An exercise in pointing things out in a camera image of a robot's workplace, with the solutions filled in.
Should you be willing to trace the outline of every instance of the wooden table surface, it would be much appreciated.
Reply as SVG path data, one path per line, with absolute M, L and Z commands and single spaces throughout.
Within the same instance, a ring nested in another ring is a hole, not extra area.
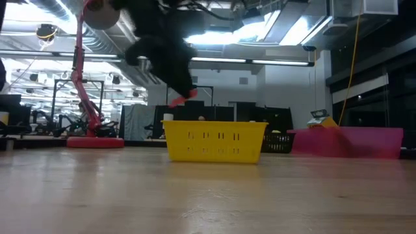
M 0 233 L 414 234 L 416 162 L 173 163 L 162 148 L 0 153 Z

